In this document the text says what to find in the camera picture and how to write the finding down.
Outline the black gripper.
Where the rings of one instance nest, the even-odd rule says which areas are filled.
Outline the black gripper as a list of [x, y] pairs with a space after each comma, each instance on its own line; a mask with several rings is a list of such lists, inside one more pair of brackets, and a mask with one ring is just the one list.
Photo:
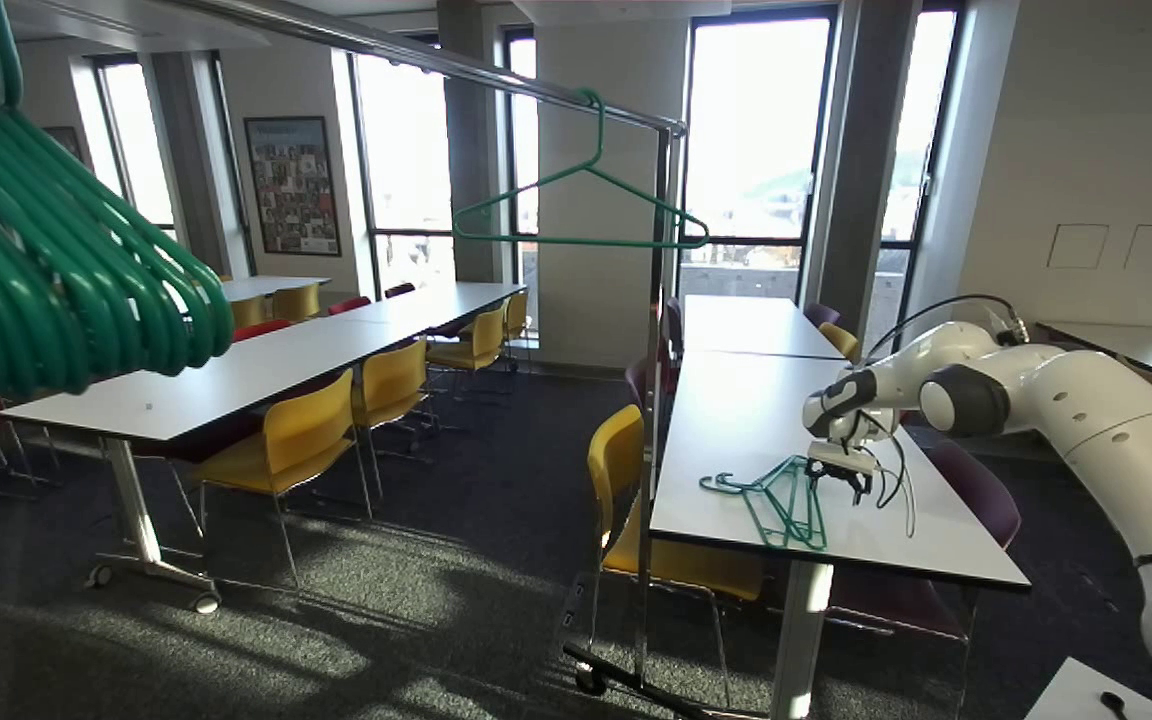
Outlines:
[[843, 480], [852, 489], [852, 502], [866, 502], [872, 494], [872, 480], [881, 477], [881, 461], [866, 443], [811, 442], [807, 477]]

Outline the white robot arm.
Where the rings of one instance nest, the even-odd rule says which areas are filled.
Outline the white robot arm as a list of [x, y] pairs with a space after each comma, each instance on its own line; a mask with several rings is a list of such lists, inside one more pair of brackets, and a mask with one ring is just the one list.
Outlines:
[[1134, 555], [1152, 658], [1152, 386], [1139, 373], [1109, 354], [1000, 344], [982, 323], [944, 321], [816, 387], [806, 429], [843, 450], [876, 409], [922, 411], [941, 436], [1043, 436]]

